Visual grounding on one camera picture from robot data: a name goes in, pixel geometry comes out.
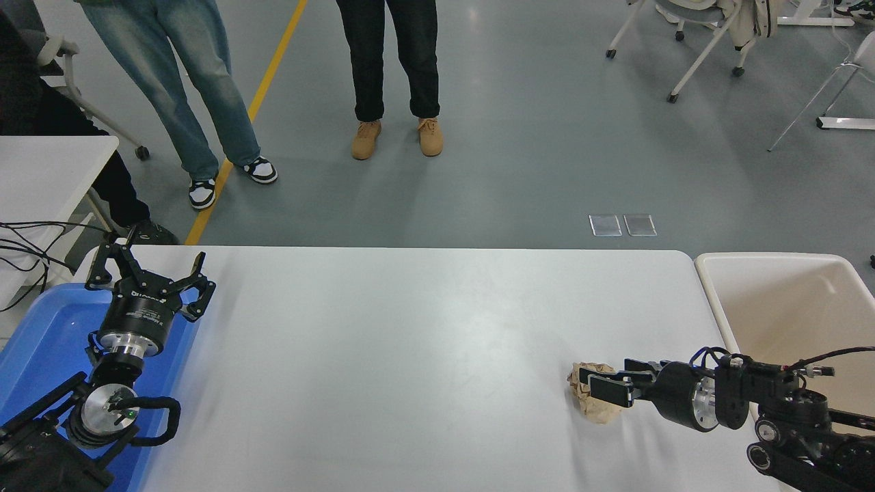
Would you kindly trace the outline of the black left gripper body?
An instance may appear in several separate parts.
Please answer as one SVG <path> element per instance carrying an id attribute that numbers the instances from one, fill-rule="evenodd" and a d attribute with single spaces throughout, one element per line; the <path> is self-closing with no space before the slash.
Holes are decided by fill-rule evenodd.
<path id="1" fill-rule="evenodd" d="M 131 345 L 131 338 L 138 337 L 144 348 L 163 348 L 179 309 L 180 293 L 169 288 L 138 292 L 131 286 L 116 286 L 98 330 L 99 343 L 103 348 L 115 348 Z"/>

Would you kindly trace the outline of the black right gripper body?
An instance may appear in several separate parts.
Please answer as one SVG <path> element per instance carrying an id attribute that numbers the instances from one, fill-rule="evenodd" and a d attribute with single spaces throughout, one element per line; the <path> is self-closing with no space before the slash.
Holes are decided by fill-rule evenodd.
<path id="1" fill-rule="evenodd" d="M 701 432 L 702 426 L 697 423 L 693 405 L 701 379 L 686 362 L 670 361 L 663 365 L 647 389 L 646 399 L 666 420 Z"/>

